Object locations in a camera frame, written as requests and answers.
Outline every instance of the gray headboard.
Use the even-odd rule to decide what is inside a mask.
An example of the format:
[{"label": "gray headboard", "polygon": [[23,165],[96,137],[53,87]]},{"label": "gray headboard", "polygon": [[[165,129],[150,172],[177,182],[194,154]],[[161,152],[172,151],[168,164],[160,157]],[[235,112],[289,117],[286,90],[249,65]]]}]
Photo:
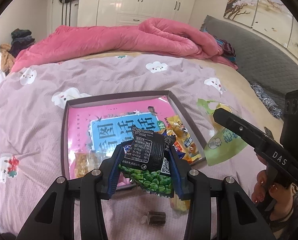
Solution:
[{"label": "gray headboard", "polygon": [[287,92],[298,89],[298,65],[284,52],[239,26],[207,16],[201,30],[231,43],[238,72],[256,82],[283,109]]}]

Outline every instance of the camera lens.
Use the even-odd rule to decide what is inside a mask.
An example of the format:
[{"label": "camera lens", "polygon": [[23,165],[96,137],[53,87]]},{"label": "camera lens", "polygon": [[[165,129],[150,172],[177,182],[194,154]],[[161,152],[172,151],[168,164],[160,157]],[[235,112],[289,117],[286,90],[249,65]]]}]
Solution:
[{"label": "camera lens", "polygon": [[292,113],[295,114],[297,112],[298,109],[298,100],[294,99],[292,101]]},{"label": "camera lens", "polygon": [[289,111],[289,107],[290,107],[290,103],[289,103],[289,101],[287,101],[287,103],[286,103],[286,113]]}]

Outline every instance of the metal screw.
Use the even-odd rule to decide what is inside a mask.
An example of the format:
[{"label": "metal screw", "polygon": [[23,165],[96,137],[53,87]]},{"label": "metal screw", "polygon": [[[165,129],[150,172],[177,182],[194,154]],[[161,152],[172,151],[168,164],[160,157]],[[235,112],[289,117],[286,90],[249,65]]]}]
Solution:
[{"label": "metal screw", "polygon": [[59,177],[59,178],[57,179],[57,183],[59,183],[59,184],[64,183],[65,180],[66,180],[66,179],[65,179],[64,177]]},{"label": "metal screw", "polygon": [[100,173],[101,173],[101,171],[98,170],[98,169],[93,170],[93,171],[91,172],[91,174],[92,174],[93,176],[98,176]]},{"label": "metal screw", "polygon": [[234,183],[234,178],[233,177],[227,177],[226,181],[230,184]]},{"label": "metal screw", "polygon": [[189,173],[192,176],[197,176],[199,174],[199,171],[197,171],[197,170],[190,170]]}]

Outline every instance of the blue gripper pad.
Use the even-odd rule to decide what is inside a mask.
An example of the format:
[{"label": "blue gripper pad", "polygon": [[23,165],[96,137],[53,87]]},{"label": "blue gripper pad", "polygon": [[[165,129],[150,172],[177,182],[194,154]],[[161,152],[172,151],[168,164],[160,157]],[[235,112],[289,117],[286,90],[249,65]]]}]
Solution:
[{"label": "blue gripper pad", "polygon": [[175,193],[181,200],[193,198],[193,184],[188,181],[187,173],[191,170],[186,160],[181,160],[174,147],[169,151],[169,166]]},{"label": "blue gripper pad", "polygon": [[119,163],[125,155],[123,146],[118,145],[111,158],[105,159],[100,165],[100,170],[103,172],[102,182],[97,184],[97,193],[100,194],[101,199],[109,200],[116,192],[120,170]]}]

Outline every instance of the nutrition facts label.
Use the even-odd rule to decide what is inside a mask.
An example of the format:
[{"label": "nutrition facts label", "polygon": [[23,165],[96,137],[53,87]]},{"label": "nutrition facts label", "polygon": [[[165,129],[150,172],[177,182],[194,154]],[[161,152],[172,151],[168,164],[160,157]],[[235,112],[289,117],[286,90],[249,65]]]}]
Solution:
[{"label": "nutrition facts label", "polygon": [[136,136],[130,148],[125,154],[125,158],[147,163],[151,151],[152,141]]}]

